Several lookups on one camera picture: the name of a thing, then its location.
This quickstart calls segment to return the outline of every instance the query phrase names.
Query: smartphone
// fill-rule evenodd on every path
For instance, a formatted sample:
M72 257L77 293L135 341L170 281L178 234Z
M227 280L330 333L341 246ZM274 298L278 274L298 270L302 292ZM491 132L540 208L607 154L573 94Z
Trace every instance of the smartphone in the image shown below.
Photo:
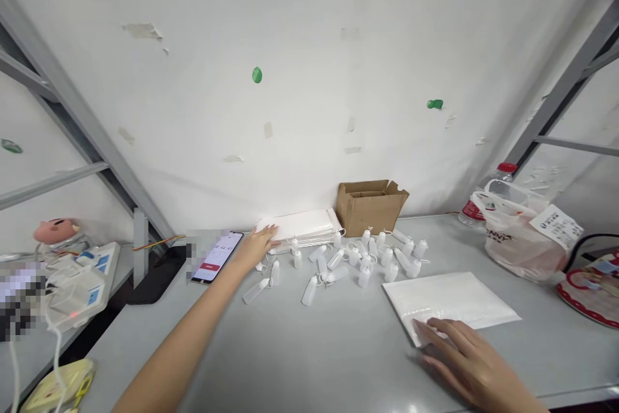
M241 239L243 239L243 233L235 233L233 231L230 231L226 236L221 236L198 270L193 274L192 281L211 284L232 256Z

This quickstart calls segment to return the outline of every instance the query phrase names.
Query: human hand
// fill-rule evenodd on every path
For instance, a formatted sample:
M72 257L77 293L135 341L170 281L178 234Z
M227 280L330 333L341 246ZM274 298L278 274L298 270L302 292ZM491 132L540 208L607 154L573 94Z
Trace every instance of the human hand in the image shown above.
M277 232L277 228L278 226L276 225L266 226L258 233L256 233L254 228L251 234L241 242L234 261L242 266L245 273L251 270L252 267L255 267L271 248L277 247L280 244L278 241L271 241Z
M480 410L489 413L548 412L501 355L470 326L461 321L438 318L430 318L427 325L417 320L413 323L450 361L456 373L431 356L424 356L423 360ZM447 334L453 345L428 326Z

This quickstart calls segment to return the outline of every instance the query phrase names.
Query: red bottle cap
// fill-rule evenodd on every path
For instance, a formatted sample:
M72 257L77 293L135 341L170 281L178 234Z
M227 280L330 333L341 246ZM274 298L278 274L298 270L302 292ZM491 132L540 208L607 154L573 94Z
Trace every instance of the red bottle cap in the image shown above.
M518 169L518 165L508 164L507 162L503 162L498 165L500 171L505 171L507 173L514 173Z

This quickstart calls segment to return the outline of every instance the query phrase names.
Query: white tabletop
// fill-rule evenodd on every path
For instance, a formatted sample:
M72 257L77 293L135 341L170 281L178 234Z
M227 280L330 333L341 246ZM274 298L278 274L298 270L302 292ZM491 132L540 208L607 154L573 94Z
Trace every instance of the white tabletop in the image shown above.
M123 245L119 254L114 281L110 296L125 282L133 269L132 245ZM87 325L71 329L63 333L61 353L71 345L71 342L84 330ZM20 336L15 343L17 360L21 377L22 398L24 394L35 387L52 367L56 336L46 330L44 321L38 321L27 334ZM13 402L13 370L7 343L0 343L0 411L10 408Z
M453 215L410 218L397 228L429 244L421 276L471 271L522 321L480 332L550 407L616 397L619 332L572 310L550 285L507 272L486 255L484 232ZM380 267L368 288L358 269L300 303L315 264L303 249L301 270L281 256L281 284L250 305L241 297L261 276L250 273L224 313L180 411L415 412L465 409L417 363L417 350L382 287ZM205 287L181 271L153 305L127 306L88 358L97 374L86 413L109 412L153 351Z

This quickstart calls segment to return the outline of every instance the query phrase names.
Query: cardboard box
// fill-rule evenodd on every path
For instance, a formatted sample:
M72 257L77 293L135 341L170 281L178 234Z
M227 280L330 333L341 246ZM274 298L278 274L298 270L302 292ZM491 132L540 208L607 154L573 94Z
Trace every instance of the cardboard box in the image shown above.
M389 180L340 183L335 213L346 237L358 237L370 226L373 234L393 231L408 196Z

